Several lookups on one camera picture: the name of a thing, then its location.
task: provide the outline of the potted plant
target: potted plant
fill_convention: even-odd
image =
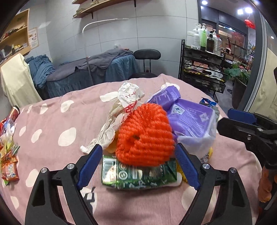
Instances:
[[[233,81],[232,106],[234,109],[238,108],[248,84],[251,70],[247,70],[246,67],[247,65],[237,62],[233,64],[232,69],[227,68],[224,70],[224,73],[228,75],[227,80]]]

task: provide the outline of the human hand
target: human hand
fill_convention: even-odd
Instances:
[[[263,167],[261,173],[261,179],[258,187],[258,198],[260,202],[267,202],[271,199],[272,183],[268,179],[269,170]],[[277,183],[277,175],[274,177],[274,181]]]

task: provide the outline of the pink polka dot tablecloth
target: pink polka dot tablecloth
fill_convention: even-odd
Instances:
[[[142,101],[146,101],[166,82],[177,84],[183,99],[198,103],[203,97],[207,98],[200,90],[164,74],[151,79],[131,79],[129,82],[137,84],[145,93]],[[17,154],[20,180],[8,186],[2,183],[0,193],[21,224],[24,224],[28,199],[40,169],[47,167],[60,170],[68,163],[77,162],[83,155],[80,146],[87,146],[97,137],[113,104],[103,102],[100,96],[118,91],[122,84],[104,83],[20,109],[14,134],[15,143],[20,145]],[[219,110],[221,116],[225,117],[224,112]],[[209,163],[215,169],[235,167],[238,170],[249,198],[254,224],[258,216],[260,164],[243,143],[219,134],[213,149]],[[81,190],[87,206],[100,225],[179,224],[196,193],[194,188],[184,182],[179,187],[118,191],[103,186],[100,177],[99,165],[89,185]],[[59,188],[59,193],[66,218],[74,224],[62,188]],[[217,195],[218,189],[215,188],[203,223],[210,220]]]

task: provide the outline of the blue gripper pad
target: blue gripper pad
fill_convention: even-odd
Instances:
[[[240,111],[237,109],[229,109],[227,115],[230,119],[242,123],[254,124],[257,122],[257,118],[252,113]]]
[[[88,183],[90,182],[92,175],[102,158],[102,155],[102,147],[101,145],[98,145],[79,172],[79,181],[76,185],[78,190],[82,190],[83,187],[88,186]]]
[[[187,156],[187,154],[184,152],[182,147],[178,144],[175,148],[175,157],[179,163],[179,165],[182,168],[182,171],[184,172],[189,185],[194,187],[195,190],[198,190],[200,188],[200,182],[198,179],[198,172],[194,165],[192,164],[191,160]]]

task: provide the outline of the gray floor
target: gray floor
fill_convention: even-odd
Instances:
[[[227,89],[233,89],[232,81],[228,80],[226,83],[226,88],[224,93],[216,92],[216,97],[218,99],[218,105],[222,108],[222,110],[227,114],[229,109],[233,109],[232,106],[232,95],[227,91]]]

